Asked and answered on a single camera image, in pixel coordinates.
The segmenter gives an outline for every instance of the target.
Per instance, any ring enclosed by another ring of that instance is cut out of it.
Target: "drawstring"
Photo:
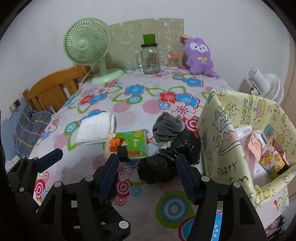
[[[180,122],[182,124],[182,128],[181,128],[180,132],[183,131],[186,126],[185,126],[185,123],[183,122],[182,117],[180,116],[180,114],[178,114],[178,116],[176,117],[176,120],[177,120],[177,122]],[[149,141],[150,143],[152,143],[155,146],[158,146],[158,149],[151,156],[158,154],[161,147],[163,146],[163,144],[165,144],[167,141],[154,142],[154,141],[152,141],[152,140],[150,140],[148,138],[147,133],[149,133],[149,131],[147,129],[141,129],[141,131],[144,131],[146,133],[147,141]]]

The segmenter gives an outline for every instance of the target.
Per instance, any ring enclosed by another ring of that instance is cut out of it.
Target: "gray velvet bag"
[[[181,117],[178,117],[177,119],[169,113],[163,113],[160,115],[152,127],[152,132],[158,143],[175,139],[181,131]]]

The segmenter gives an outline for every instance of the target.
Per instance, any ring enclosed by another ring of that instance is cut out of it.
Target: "fan base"
[[[101,75],[101,73],[96,74],[92,79],[91,83],[93,85],[100,85],[112,80],[118,79],[123,76],[124,72],[121,69],[108,69],[107,74]]]

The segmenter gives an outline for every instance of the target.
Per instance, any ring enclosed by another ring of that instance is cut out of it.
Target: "white folded cloth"
[[[114,133],[114,115],[102,112],[82,120],[76,143],[79,145],[104,143],[107,135]]]

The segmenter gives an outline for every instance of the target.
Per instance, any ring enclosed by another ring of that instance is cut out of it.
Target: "fan stand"
[[[96,74],[91,79],[91,83],[93,85],[100,85],[100,84],[113,81],[115,79],[120,78],[124,74],[124,72],[119,68],[107,69],[105,59],[102,59],[101,61],[99,61],[99,67],[100,67],[100,73]]]

